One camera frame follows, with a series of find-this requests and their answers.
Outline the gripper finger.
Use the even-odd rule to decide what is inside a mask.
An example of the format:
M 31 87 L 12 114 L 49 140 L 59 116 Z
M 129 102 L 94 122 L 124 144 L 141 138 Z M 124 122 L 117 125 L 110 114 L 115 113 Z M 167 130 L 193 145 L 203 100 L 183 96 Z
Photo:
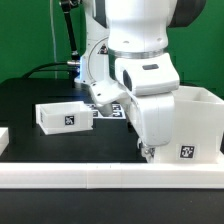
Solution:
M 152 162 L 154 159 L 155 149 L 149 147 L 143 143 L 140 144 L 141 156 L 146 159 L 147 162 Z

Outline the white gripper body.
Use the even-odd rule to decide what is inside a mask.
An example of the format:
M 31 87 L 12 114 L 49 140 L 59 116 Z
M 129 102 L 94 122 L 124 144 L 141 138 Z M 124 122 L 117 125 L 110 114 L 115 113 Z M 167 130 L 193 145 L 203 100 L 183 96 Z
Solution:
M 121 105 L 144 145 L 158 147 L 171 141 L 175 112 L 172 93 L 132 96 Z

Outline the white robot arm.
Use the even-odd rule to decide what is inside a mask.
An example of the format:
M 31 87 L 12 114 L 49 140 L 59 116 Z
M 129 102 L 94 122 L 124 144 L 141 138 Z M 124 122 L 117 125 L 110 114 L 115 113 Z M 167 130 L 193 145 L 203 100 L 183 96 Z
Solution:
M 169 53 L 167 30 L 189 26 L 206 0 L 83 0 L 87 25 L 86 74 L 104 116 L 122 106 L 146 160 L 170 143 L 173 92 L 180 78 Z

